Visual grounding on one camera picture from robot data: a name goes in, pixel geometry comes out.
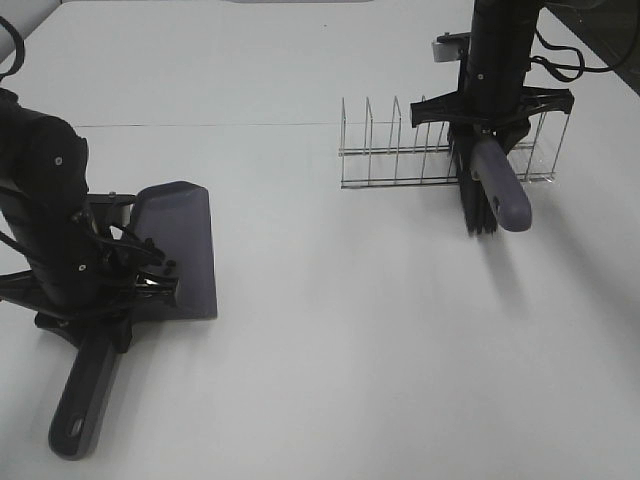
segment gray plastic handle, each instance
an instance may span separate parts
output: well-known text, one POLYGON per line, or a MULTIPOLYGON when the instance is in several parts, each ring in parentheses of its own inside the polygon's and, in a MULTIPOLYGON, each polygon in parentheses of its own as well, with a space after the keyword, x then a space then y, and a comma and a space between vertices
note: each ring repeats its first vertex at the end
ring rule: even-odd
POLYGON ((471 173, 482 183, 502 228, 510 232, 531 228, 531 204, 495 138, 485 137, 473 147, 471 173))

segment black wire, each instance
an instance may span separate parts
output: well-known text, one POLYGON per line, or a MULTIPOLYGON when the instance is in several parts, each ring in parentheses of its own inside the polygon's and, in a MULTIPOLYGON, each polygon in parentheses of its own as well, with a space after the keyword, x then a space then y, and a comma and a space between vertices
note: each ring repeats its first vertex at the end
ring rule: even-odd
MULTIPOLYGON (((544 40, 544 38, 542 38, 542 35, 537 30, 536 30, 536 35, 538 36, 538 40, 540 40, 540 43, 542 43, 542 45, 545 48, 548 48, 547 45, 551 45, 549 42, 544 40)), ((573 80, 576 80, 577 78, 580 78, 583 73, 606 73, 606 72, 611 72, 611 71, 615 70, 616 68, 622 66, 627 60, 629 60, 629 58, 631 57, 631 55, 635 51, 635 48, 638 45, 638 38, 639 37, 640 37, 640 0, 638 0, 636 2, 636 26, 635 26, 635 30, 633 32, 633 38, 631 40, 631 45, 629 46, 629 49, 626 51, 626 53, 620 58, 620 60, 618 60, 613 65, 609 65, 609 66, 606 66, 606 67, 587 67, 587 66, 584 65, 583 62, 580 62, 580 64, 577 65, 577 66, 576 65, 565 65, 564 63, 551 62, 548 59, 546 59, 544 57, 540 57, 540 56, 535 56, 535 57, 531 58, 531 62, 532 63, 537 63, 539 65, 542 65, 544 68, 547 69, 547 71, 549 73, 551 73, 551 75, 553 75, 556 79, 558 79, 560 81, 572 82, 573 80), (566 75, 560 73, 559 70, 570 70, 570 71, 574 71, 574 72, 578 72, 578 73, 576 74, 575 77, 567 77, 566 75)), ((574 48, 574 47, 563 46, 563 47, 560 47, 560 48, 556 48, 557 47, 556 45, 553 45, 553 47, 554 48, 551 48, 551 50, 562 49, 562 50, 572 50, 572 51, 576 51, 576 52, 578 51, 578 49, 574 48)))
POLYGON ((571 52, 575 52, 575 54, 578 56, 578 63, 580 66, 579 66, 578 73, 576 73, 575 77, 568 77, 565 74, 560 73, 560 71, 555 67, 555 64, 551 63, 545 57, 541 57, 539 55, 536 55, 535 57, 531 57, 531 63, 537 63, 539 65, 542 65, 556 80, 560 80, 561 82, 565 82, 565 83, 573 82, 574 80, 579 79, 584 74, 584 69, 586 68, 584 63, 584 55, 579 49, 575 47, 565 46, 565 45, 553 45, 552 43, 547 42, 542 37, 542 35, 540 35, 540 32, 538 30, 536 30, 536 36, 538 37, 538 40, 540 41, 542 46, 547 50, 553 50, 553 51, 568 50, 571 52))
POLYGON ((4 17, 0 17, 0 25, 2 25, 7 32, 9 32, 9 35, 11 35, 11 39, 13 40, 13 43, 16 46, 16 56, 13 59, 13 65, 11 65, 11 68, 9 68, 9 70, 7 70, 6 72, 0 73, 0 82, 1 82, 4 79, 4 77, 13 75, 18 70, 20 70, 20 68, 22 67, 22 64, 24 63, 25 48, 24 48, 24 40, 22 38, 22 35, 20 35, 20 32, 16 30, 16 27, 11 25, 11 23, 4 17))

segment metal dish rack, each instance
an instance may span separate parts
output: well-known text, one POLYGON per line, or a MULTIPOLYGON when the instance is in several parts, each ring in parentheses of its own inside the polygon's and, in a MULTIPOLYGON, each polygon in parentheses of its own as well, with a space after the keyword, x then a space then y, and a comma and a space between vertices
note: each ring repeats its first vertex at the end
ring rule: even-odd
MULTIPOLYGON (((369 97, 366 98, 364 116, 364 123, 349 124, 345 100, 342 99, 338 150, 342 159, 342 188, 458 183, 450 155, 451 147, 447 142, 446 122, 427 123, 412 129, 410 123, 403 123, 398 97, 393 99, 390 121, 374 120, 369 97)), ((531 117, 529 135, 508 155, 522 182, 555 180, 569 117, 562 112, 531 117)))

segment white table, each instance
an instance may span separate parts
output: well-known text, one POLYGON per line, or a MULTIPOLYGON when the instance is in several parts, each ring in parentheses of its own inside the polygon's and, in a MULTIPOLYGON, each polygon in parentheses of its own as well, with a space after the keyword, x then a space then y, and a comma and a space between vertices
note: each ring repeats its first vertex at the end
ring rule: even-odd
POLYGON ((1 305, 1 478, 637 478, 630 89, 572 86, 528 233, 468 238, 455 188, 339 189, 341 96, 454 88, 427 39, 471 2, 432 3, 70 3, 33 34, 5 86, 85 126, 93 191, 210 190, 220 315, 137 328, 97 450, 69 463, 46 435, 75 351, 1 305))

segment hole in handle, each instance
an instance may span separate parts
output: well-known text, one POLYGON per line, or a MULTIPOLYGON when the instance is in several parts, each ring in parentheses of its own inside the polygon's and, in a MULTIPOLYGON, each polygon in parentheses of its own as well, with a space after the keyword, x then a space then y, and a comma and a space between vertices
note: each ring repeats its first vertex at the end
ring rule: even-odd
POLYGON ((69 422, 69 428, 67 429, 67 436, 74 438, 80 435, 82 432, 82 426, 84 425, 84 417, 77 416, 69 422))

